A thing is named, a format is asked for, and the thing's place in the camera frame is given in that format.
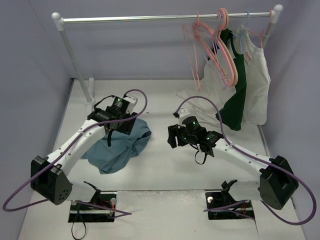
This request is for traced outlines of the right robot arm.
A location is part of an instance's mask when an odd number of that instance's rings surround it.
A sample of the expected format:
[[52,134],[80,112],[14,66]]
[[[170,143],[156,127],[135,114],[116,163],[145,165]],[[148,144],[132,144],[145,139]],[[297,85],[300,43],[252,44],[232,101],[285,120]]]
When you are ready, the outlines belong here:
[[292,172],[285,158],[269,158],[236,144],[228,144],[221,133],[200,126],[195,116],[189,116],[181,125],[170,125],[167,129],[167,142],[172,148],[191,145],[197,152],[225,160],[254,177],[248,181],[231,179],[222,183],[221,200],[227,206],[242,200],[254,200],[281,210],[299,186],[297,180],[285,173]]

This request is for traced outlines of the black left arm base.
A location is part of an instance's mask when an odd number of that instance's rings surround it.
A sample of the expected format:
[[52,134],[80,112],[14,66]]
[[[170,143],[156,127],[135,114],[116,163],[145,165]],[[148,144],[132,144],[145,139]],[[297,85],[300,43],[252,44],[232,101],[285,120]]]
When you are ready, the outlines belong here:
[[[117,193],[102,192],[100,194],[100,200],[98,200],[96,204],[102,207],[115,209],[117,204]],[[113,223],[114,221],[114,211],[80,203],[70,205],[68,215],[69,223]]]

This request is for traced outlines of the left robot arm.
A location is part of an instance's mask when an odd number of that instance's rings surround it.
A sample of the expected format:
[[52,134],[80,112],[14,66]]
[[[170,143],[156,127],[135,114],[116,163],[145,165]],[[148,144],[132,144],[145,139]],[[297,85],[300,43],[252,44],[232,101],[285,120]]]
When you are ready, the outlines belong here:
[[100,204],[100,190],[91,183],[72,183],[68,175],[77,161],[97,141],[107,134],[120,132],[129,135],[132,131],[138,99],[133,96],[113,98],[106,109],[95,107],[83,125],[59,149],[31,162],[31,188],[55,205],[64,201],[81,201],[89,210]]

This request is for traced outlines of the blue t shirt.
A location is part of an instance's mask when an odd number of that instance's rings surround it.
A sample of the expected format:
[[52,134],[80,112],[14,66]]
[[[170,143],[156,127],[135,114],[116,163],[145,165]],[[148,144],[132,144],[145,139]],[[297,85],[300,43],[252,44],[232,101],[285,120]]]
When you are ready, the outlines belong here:
[[152,131],[146,121],[136,119],[129,135],[115,131],[111,135],[111,146],[108,136],[98,140],[83,155],[82,159],[94,167],[99,173],[113,174],[123,169],[131,158],[137,157],[147,146]]

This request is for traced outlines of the thin pink wire hanger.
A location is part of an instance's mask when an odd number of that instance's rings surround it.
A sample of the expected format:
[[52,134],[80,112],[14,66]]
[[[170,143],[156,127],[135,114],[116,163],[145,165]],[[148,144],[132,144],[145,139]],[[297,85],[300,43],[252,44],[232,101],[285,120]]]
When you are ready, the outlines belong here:
[[197,54],[197,41],[196,34],[194,33],[194,25],[197,23],[199,19],[199,15],[196,15],[196,20],[193,20],[189,26],[182,26],[182,34],[184,45],[187,51],[187,57],[189,66],[191,69],[191,75],[193,77],[195,90],[200,92],[201,90],[201,80],[199,77],[199,68],[198,68],[198,54]]

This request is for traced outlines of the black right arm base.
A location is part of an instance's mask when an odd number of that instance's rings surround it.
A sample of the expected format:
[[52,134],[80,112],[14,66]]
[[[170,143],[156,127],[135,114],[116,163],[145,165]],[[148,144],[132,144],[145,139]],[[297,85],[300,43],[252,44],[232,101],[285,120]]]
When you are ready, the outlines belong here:
[[206,207],[210,221],[217,220],[255,220],[255,213],[250,200],[235,201],[228,193],[220,191],[205,192]]

